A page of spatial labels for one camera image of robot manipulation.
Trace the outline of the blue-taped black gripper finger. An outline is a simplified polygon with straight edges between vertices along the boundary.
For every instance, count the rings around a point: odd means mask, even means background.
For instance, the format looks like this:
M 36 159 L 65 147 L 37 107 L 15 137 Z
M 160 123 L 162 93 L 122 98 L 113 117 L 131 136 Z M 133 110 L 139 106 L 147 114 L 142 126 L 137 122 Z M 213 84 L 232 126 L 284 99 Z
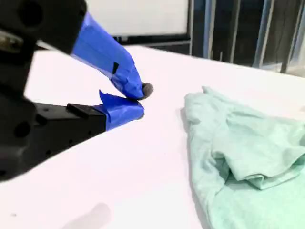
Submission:
M 22 29 L 106 75 L 124 96 L 142 100 L 153 86 L 142 82 L 134 60 L 87 11 L 83 0 L 15 0 Z
M 144 116 L 135 100 L 99 92 L 101 104 L 37 104 L 35 153 L 51 156 Z

